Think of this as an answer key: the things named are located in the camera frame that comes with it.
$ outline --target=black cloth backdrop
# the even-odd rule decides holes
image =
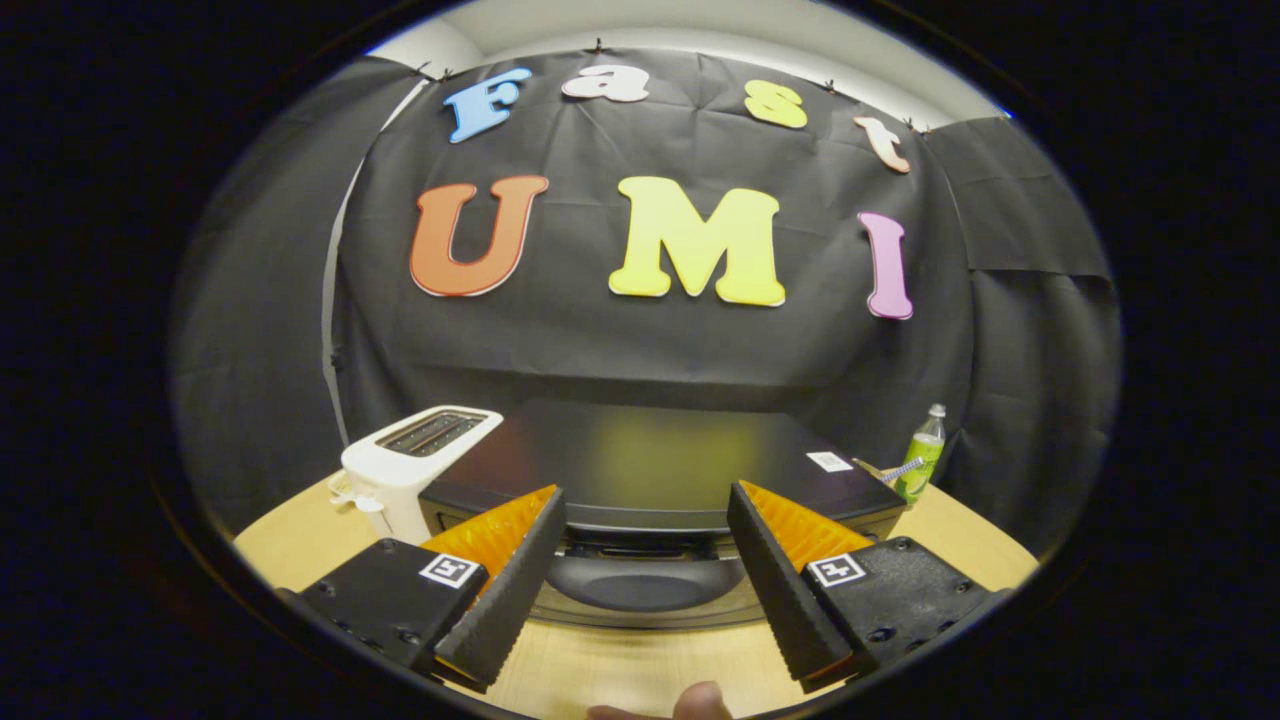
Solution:
[[[640,102],[575,100],[579,69],[650,73]],[[1101,245],[1059,172],[1006,119],[920,136],[810,82],[701,54],[612,50],[502,61],[420,92],[374,59],[317,88],[251,149],[210,205],[183,283],[174,397],[188,468],[232,532],[339,466],[321,377],[324,256],[357,165],[338,249],[332,331],[351,439],[440,404],[512,413],[549,396],[786,411],[881,466],[902,459],[933,402],[952,441],[936,482],[1036,553],[1069,527],[1106,445],[1119,387],[1119,311]],[[511,118],[451,145],[444,99],[526,67]],[[808,124],[760,122],[744,85],[804,99]],[[852,118],[879,118],[911,172],[886,168]],[[494,291],[434,297],[408,272],[416,200],[471,183],[460,261],[489,243],[497,179],[539,174],[524,255]],[[776,197],[780,307],[685,293],[613,295],[631,202],[626,177],[676,181],[707,218],[736,187]],[[870,315],[856,215],[906,231],[915,306]]]
[[[230,533],[340,466],[320,364],[329,234],[378,129],[420,79],[364,58],[317,86],[244,152],[193,232],[170,397],[187,474]]]

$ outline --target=red letter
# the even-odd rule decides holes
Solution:
[[[502,284],[516,272],[525,250],[525,229],[534,196],[548,187],[541,176],[516,176],[493,183],[498,199],[498,217],[493,223],[489,251],[475,263],[453,260],[453,228],[458,224],[462,205],[475,197],[474,184],[445,184],[422,193],[417,208],[422,211],[413,233],[408,266],[417,287],[436,296],[484,295]]]

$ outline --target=letter m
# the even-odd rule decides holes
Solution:
[[[705,223],[680,184],[668,178],[634,177],[618,183],[631,199],[627,254],[620,270],[609,275],[618,295],[660,297],[671,290],[671,277],[659,266],[666,246],[685,292],[699,296],[722,255],[724,275],[716,295],[745,305],[782,305],[786,290],[773,268],[773,215],[778,201],[754,190],[733,188]]]

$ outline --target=foam letter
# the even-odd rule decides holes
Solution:
[[[859,213],[858,219],[872,237],[876,290],[867,297],[867,309],[878,318],[905,320],[914,309],[906,297],[906,279],[902,277],[902,225],[876,213]]]
[[[449,142],[462,142],[506,120],[511,110],[498,110],[494,104],[515,102],[520,97],[516,82],[529,79],[532,74],[529,68],[516,68],[448,96],[444,104],[453,105],[453,114],[458,118],[458,129],[449,136]]]
[[[608,97],[614,102],[635,102],[649,97],[644,88],[649,73],[628,65],[593,65],[582,68],[579,76],[563,86],[561,91],[572,97]]]
[[[773,270],[773,215],[778,201],[754,190],[724,193],[705,223],[680,184],[668,178],[634,177],[618,183],[631,199],[631,229],[622,268],[609,275],[618,295],[660,297],[671,277],[659,266],[660,247],[685,292],[699,296],[722,255],[728,255],[716,295],[728,302],[778,306],[786,290]]]
[[[809,115],[800,109],[804,100],[790,87],[753,79],[746,83],[746,109],[756,119],[788,128],[803,128],[809,123]]]
[[[474,184],[445,184],[417,199],[422,211],[413,233],[408,266],[417,287],[435,296],[484,295],[516,272],[525,250],[525,231],[534,196],[548,187],[540,176],[516,176],[493,183],[498,217],[493,223],[489,251],[475,263],[453,259],[453,228],[462,205],[475,197]]]
[[[911,172],[911,164],[905,158],[899,158],[897,151],[893,150],[893,145],[901,145],[901,141],[884,127],[884,123],[876,118],[854,118],[854,122],[867,129],[872,150],[879,155],[882,163],[900,173]]]

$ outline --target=white toaster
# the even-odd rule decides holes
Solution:
[[[431,533],[417,493],[502,423],[489,410],[440,405],[388,425],[342,454],[346,482],[330,482],[332,502],[355,502],[380,537],[421,544]]]

